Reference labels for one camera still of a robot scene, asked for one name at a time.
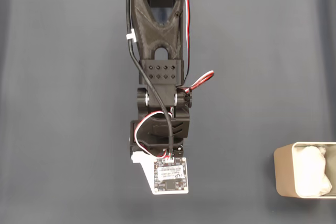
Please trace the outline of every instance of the hole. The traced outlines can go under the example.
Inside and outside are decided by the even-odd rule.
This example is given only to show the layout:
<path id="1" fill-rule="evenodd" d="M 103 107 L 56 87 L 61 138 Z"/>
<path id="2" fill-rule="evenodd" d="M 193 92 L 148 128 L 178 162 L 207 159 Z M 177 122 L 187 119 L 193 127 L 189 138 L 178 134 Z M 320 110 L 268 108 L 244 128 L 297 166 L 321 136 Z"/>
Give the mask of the hole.
<path id="1" fill-rule="evenodd" d="M 160 24 L 164 24 L 168 21 L 170 16 L 173 13 L 173 8 L 171 7 L 152 7 L 152 14 L 156 20 L 156 22 Z"/>
<path id="2" fill-rule="evenodd" d="M 155 51 L 155 60 L 168 60 L 168 52 L 165 48 L 160 47 Z"/>

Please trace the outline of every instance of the circuit board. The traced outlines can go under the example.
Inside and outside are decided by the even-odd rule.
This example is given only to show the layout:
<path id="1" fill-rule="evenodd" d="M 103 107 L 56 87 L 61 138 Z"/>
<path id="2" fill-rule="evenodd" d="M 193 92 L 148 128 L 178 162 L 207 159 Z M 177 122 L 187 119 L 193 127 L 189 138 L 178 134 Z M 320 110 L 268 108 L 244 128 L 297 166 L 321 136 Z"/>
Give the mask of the circuit board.
<path id="1" fill-rule="evenodd" d="M 154 162 L 154 190 L 156 193 L 188 191 L 187 163 L 185 157 L 168 161 L 160 158 Z"/>

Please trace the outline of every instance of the white wire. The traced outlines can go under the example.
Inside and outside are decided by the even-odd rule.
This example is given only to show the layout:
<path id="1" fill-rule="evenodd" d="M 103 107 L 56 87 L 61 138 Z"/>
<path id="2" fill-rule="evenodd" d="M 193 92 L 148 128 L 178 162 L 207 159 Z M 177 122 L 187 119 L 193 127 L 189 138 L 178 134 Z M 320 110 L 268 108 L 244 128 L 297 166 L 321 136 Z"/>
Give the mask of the white wire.
<path id="1" fill-rule="evenodd" d="M 153 156 L 153 157 L 156 157 L 156 158 L 164 158 L 165 157 L 165 154 L 166 154 L 166 150 L 165 150 L 165 154 L 162 156 L 162 157 L 157 157 L 157 156 L 154 156 L 152 153 L 150 153 L 146 148 L 144 148 L 143 146 L 141 146 L 138 142 L 138 131 L 141 127 L 141 125 L 150 117 L 156 115 L 156 114 L 163 114 L 163 111 L 154 111 L 150 114 L 148 114 L 147 116 L 145 116 L 141 121 L 140 123 L 137 125 L 137 127 L 135 128 L 135 131 L 134 131 L 134 140 L 135 142 L 137 143 L 138 147 L 140 147 L 144 152 L 146 152 L 147 154 Z"/>
<path id="2" fill-rule="evenodd" d="M 188 40 L 189 11 L 188 11 L 188 2 L 187 2 L 187 0 L 185 0 L 185 13 L 186 13 L 185 37 L 186 37 L 186 41 L 187 41 L 187 48 L 189 48 L 189 40 Z"/>

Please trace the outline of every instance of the white tissue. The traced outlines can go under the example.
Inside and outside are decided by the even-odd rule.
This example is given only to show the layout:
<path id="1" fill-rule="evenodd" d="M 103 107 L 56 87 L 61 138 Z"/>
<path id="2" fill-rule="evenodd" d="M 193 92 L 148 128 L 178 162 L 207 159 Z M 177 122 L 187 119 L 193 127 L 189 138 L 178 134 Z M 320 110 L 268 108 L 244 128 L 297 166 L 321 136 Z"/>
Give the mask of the white tissue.
<path id="1" fill-rule="evenodd" d="M 326 149 L 324 147 L 294 148 L 293 164 L 298 195 L 319 197 L 331 191 L 331 183 L 324 173 L 326 169 L 325 152 Z"/>

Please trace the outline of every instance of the black cable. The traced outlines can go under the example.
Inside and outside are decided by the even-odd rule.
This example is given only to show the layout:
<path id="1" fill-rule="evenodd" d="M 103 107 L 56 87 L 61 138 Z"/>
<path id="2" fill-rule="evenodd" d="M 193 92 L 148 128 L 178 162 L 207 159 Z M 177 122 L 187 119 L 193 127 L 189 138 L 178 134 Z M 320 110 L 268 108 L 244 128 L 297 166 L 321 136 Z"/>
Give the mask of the black cable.
<path id="1" fill-rule="evenodd" d="M 126 19 L 127 19 L 127 33 L 128 34 L 132 33 L 130 4 L 131 4 L 130 0 L 126 0 Z M 167 120 L 168 131 L 169 131 L 169 135 L 168 135 L 169 154 L 172 154 L 173 148 L 174 148 L 174 135 L 173 135 L 173 125 L 172 125 L 172 121 L 171 121 L 170 115 L 168 114 L 168 110 L 165 107 L 165 105 L 164 105 L 164 103 L 163 103 L 163 101 L 162 101 L 159 93 L 155 89 L 155 87 L 152 84 L 151 80 L 148 78 L 148 76 L 146 75 L 145 71 L 142 69 L 142 66 L 140 65 L 140 63 L 136 59 L 136 57 L 134 55 L 132 40 L 130 40 L 130 39 L 128 40 L 128 49 L 130 51 L 131 58 L 132 58 L 132 60 L 133 60 L 133 62 L 135 64 L 136 68 L 139 70 L 140 74 L 142 75 L 143 79 L 147 83 L 148 87 L 152 90 L 152 92 L 153 92 L 156 100 L 160 104 L 160 107 L 161 107 L 161 109 L 163 111 L 164 117 Z"/>

